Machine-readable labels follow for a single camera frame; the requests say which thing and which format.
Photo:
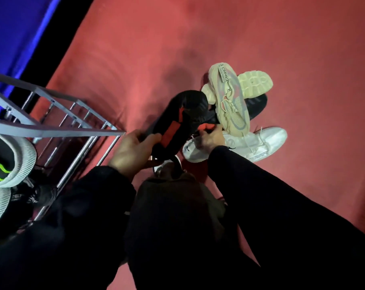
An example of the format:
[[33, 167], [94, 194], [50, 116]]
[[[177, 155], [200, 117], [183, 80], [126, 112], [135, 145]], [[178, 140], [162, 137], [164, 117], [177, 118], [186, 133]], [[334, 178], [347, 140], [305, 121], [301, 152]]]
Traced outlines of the person's left hand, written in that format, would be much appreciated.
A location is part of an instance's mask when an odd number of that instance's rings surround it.
[[141, 147], [142, 131], [136, 129], [122, 136], [120, 144], [110, 159], [108, 166], [117, 170], [129, 181], [143, 169], [149, 169], [163, 163], [161, 160], [151, 160], [153, 148]]

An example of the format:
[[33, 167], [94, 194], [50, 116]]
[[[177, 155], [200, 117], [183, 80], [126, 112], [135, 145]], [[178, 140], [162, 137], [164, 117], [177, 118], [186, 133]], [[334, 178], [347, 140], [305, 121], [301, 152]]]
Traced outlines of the person's right hand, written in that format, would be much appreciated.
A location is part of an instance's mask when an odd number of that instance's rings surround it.
[[226, 146], [223, 135], [223, 127], [217, 124], [210, 133], [205, 130], [199, 131], [200, 140], [199, 148], [205, 151], [208, 155], [218, 146]]

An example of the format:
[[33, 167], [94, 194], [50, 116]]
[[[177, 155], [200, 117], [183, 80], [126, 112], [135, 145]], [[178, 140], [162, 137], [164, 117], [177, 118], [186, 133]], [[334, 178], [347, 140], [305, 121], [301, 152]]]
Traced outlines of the black sneaker with red stripe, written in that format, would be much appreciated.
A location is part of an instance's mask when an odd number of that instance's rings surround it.
[[[244, 101], [248, 109], [249, 119], [252, 120], [256, 116], [258, 116], [266, 107], [267, 95], [264, 93], [255, 98], [246, 98]], [[216, 127], [216, 125], [220, 123], [217, 118], [214, 106], [209, 108], [209, 111], [207, 112], [207, 115], [204, 118], [205, 121], [198, 127], [198, 131], [212, 130]]]
[[202, 91], [187, 90], [173, 97], [163, 113], [148, 127], [141, 137], [161, 134], [161, 141], [152, 148], [151, 156], [169, 160], [183, 147], [208, 114], [208, 100]]

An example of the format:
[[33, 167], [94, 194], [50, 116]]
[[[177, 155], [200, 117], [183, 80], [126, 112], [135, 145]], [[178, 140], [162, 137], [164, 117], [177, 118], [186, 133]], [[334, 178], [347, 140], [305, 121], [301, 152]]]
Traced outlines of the person's right forearm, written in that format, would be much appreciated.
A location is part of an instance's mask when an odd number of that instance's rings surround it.
[[365, 234], [225, 146], [208, 175], [233, 212], [269, 284], [365, 290]]

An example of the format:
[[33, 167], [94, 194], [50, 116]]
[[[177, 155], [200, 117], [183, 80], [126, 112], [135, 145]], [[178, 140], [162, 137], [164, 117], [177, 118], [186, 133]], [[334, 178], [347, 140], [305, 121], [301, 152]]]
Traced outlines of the person's left forearm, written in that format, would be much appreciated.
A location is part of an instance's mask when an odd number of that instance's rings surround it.
[[117, 170], [93, 168], [40, 221], [0, 245], [0, 290], [107, 290], [125, 258], [135, 194]]

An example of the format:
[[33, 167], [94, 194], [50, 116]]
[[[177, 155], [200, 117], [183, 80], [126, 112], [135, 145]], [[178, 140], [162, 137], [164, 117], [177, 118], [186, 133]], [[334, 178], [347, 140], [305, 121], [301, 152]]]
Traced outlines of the beige mesh sneaker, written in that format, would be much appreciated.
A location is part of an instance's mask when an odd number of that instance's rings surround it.
[[228, 63], [216, 63], [209, 69], [208, 84], [224, 130], [235, 137], [246, 136], [250, 131], [250, 119], [236, 72]]
[[[242, 87], [243, 98], [253, 99], [266, 94], [273, 87], [271, 77], [263, 71], [247, 71], [238, 75], [238, 80]], [[206, 83], [201, 91], [207, 97], [209, 105], [214, 105], [217, 101], [214, 90]]]

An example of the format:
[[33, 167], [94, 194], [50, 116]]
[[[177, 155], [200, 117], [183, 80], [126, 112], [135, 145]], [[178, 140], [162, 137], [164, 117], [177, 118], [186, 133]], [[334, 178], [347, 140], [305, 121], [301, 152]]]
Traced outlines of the grey metal shoe rack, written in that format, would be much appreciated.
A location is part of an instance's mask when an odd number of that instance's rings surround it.
[[[25, 180], [54, 185], [55, 199], [77, 174], [79, 166], [84, 166], [85, 158], [98, 141], [113, 138], [97, 163], [100, 165], [124, 133], [76, 97], [2, 74], [0, 84], [29, 92], [21, 107], [0, 92], [0, 107], [6, 112], [0, 118], [0, 134], [30, 141], [36, 149], [37, 160]], [[40, 208], [9, 203], [0, 219], [0, 232], [13, 234], [41, 219], [52, 203]]]

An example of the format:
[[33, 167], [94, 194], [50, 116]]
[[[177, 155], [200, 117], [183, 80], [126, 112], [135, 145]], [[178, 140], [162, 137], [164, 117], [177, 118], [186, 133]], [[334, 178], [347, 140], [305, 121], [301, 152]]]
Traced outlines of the person's dark trouser leg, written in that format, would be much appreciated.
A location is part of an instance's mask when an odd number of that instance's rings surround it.
[[239, 246], [234, 213], [172, 165], [142, 183], [130, 212], [125, 250], [136, 289], [258, 288], [263, 274]]

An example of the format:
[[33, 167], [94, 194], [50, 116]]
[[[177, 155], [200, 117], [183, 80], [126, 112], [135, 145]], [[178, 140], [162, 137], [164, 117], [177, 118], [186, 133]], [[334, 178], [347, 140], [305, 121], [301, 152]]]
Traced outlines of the black shoe with white print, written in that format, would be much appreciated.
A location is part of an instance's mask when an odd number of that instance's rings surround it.
[[40, 208], [51, 204], [56, 194], [57, 189], [54, 185], [27, 178], [11, 188], [10, 203]]

